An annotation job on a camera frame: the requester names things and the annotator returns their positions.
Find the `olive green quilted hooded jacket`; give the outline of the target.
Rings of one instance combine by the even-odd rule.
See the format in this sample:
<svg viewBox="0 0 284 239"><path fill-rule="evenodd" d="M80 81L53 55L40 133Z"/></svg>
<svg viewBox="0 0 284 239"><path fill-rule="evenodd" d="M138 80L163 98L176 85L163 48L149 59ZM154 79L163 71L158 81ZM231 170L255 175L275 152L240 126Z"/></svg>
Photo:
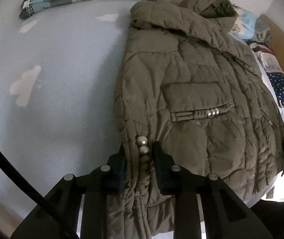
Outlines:
<svg viewBox="0 0 284 239"><path fill-rule="evenodd" d="M252 50L230 35L229 0L141 1L114 92L127 159L125 188L107 199L108 238L173 230L174 198L162 196L140 140L193 174L216 173L249 202L284 170L284 123Z"/></svg>

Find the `light blue cloud bed sheet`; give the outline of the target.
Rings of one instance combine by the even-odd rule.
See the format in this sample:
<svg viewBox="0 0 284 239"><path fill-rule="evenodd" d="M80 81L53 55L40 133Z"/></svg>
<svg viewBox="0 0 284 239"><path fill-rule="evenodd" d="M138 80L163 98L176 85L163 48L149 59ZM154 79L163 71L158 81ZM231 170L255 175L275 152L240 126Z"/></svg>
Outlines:
<svg viewBox="0 0 284 239"><path fill-rule="evenodd" d="M121 144L113 92L134 0L91 1L19 19L0 0L0 151L42 195Z"/></svg>

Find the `navy starred striped pillow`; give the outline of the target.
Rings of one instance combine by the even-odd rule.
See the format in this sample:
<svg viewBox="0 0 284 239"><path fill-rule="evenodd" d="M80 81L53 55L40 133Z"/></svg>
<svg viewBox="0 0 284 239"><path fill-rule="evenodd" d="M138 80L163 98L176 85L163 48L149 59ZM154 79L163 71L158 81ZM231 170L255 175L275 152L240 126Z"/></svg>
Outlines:
<svg viewBox="0 0 284 239"><path fill-rule="evenodd" d="M247 40L246 44L257 56L274 89L279 106L284 108L284 71L280 67L276 56L264 43Z"/></svg>

